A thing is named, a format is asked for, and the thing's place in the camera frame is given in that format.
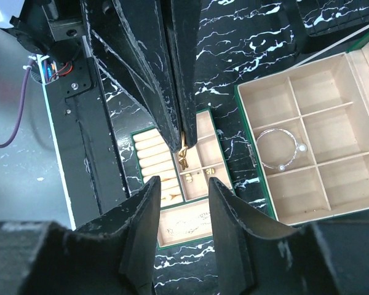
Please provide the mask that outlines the green jewelry tray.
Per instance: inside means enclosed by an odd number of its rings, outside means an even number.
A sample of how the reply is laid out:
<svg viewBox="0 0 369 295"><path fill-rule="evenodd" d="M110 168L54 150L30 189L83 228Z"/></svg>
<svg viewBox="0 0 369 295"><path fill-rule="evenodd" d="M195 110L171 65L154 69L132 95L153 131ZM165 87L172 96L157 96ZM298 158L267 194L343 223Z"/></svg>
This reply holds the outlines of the green jewelry tray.
<svg viewBox="0 0 369 295"><path fill-rule="evenodd" d="M196 119L197 144L176 154L169 151L154 127L131 135L142 182L148 182L153 176L161 179L159 248L212 236L209 180L216 177L226 187L232 188L211 111L199 111ZM214 168L215 173L207 175L205 171L208 168ZM191 183L186 182L187 173L192 175Z"/></svg>

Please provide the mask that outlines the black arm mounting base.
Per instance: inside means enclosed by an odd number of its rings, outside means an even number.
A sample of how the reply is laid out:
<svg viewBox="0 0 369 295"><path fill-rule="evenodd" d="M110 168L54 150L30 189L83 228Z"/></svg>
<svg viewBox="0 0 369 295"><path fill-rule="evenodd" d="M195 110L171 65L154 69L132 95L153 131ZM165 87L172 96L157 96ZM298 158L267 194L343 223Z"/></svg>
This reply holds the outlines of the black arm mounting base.
<svg viewBox="0 0 369 295"><path fill-rule="evenodd" d="M100 73L80 53L72 70L43 86L70 228L129 198Z"/></svg>

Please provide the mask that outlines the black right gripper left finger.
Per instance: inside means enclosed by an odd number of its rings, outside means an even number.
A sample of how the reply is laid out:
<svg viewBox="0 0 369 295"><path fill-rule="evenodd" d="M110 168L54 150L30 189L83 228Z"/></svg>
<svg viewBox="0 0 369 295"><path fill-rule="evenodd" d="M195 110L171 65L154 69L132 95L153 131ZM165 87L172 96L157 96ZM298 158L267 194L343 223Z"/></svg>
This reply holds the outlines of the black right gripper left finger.
<svg viewBox="0 0 369 295"><path fill-rule="evenodd" d="M0 221L0 294L153 294L161 179L70 230Z"/></svg>

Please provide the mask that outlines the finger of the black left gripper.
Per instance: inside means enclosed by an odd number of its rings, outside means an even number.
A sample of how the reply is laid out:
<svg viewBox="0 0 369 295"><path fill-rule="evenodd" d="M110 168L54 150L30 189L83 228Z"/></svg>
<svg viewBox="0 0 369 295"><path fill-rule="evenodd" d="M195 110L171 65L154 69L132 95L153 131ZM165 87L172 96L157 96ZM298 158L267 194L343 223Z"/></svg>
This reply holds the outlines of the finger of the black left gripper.
<svg viewBox="0 0 369 295"><path fill-rule="evenodd" d="M168 146L197 143L194 76L201 1L156 1L163 69L156 127Z"/></svg>
<svg viewBox="0 0 369 295"><path fill-rule="evenodd" d="M179 105L160 1L81 1L98 67L150 115L171 152L181 149Z"/></svg>

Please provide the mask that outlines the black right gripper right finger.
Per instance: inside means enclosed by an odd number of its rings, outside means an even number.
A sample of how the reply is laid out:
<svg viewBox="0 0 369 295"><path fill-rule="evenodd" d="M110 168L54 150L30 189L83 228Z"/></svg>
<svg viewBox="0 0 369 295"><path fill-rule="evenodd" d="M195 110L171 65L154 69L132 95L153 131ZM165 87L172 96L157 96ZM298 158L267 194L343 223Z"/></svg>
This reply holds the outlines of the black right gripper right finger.
<svg viewBox="0 0 369 295"><path fill-rule="evenodd" d="M369 219L288 226L216 177L208 199L222 294L369 294Z"/></svg>

